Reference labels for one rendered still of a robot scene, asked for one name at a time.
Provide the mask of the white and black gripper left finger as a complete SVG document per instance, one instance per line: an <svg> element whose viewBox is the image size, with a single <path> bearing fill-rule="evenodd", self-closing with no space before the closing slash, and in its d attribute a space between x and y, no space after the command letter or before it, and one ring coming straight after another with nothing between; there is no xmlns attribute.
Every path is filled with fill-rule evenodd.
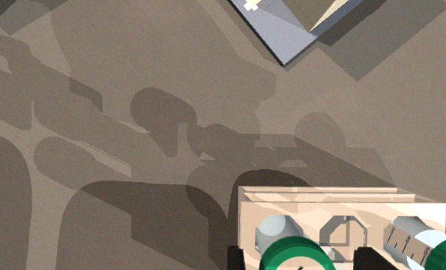
<svg viewBox="0 0 446 270"><path fill-rule="evenodd" d="M246 270L244 249L238 245L227 245L227 270Z"/></svg>

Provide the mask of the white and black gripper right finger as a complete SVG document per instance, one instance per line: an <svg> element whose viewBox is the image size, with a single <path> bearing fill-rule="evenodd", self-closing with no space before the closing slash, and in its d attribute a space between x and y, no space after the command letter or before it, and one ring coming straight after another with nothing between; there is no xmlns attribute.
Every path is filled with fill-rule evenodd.
<svg viewBox="0 0 446 270"><path fill-rule="evenodd" d="M372 247L354 250L353 270L399 270Z"/></svg>

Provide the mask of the grey flat tray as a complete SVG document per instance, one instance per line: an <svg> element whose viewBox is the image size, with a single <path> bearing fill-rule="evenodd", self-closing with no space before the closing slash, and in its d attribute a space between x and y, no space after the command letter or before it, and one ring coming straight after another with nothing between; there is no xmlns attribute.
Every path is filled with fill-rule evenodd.
<svg viewBox="0 0 446 270"><path fill-rule="evenodd" d="M282 67L363 0L349 0L310 33L282 0L227 1Z"/></svg>

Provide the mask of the cream tube rack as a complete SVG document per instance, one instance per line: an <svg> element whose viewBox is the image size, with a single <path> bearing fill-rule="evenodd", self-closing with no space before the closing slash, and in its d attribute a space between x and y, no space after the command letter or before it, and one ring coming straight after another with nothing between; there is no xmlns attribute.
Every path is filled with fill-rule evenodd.
<svg viewBox="0 0 446 270"><path fill-rule="evenodd" d="M353 270L359 246L408 270L383 250L384 229L412 216L445 231L445 212L446 203L399 187L238 186L238 245L246 270L259 270L255 228L269 215L290 215L331 260L351 260L332 261L336 270Z"/></svg>

